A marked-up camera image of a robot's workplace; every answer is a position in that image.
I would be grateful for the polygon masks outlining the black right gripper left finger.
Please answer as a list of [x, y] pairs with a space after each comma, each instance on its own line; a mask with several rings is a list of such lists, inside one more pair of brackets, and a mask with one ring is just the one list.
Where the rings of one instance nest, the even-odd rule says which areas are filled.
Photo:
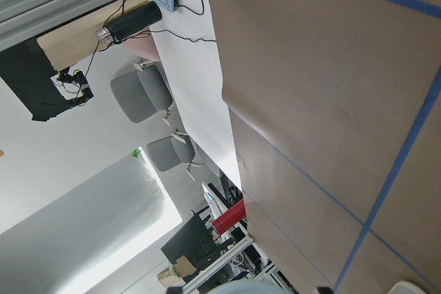
[[183, 294], [182, 286], [171, 286], [167, 288], [166, 294]]

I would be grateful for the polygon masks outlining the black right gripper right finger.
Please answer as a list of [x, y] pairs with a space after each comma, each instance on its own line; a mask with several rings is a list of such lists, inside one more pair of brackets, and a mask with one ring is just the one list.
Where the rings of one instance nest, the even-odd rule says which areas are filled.
[[318, 286], [316, 287], [316, 294], [334, 294], [334, 291], [328, 286]]

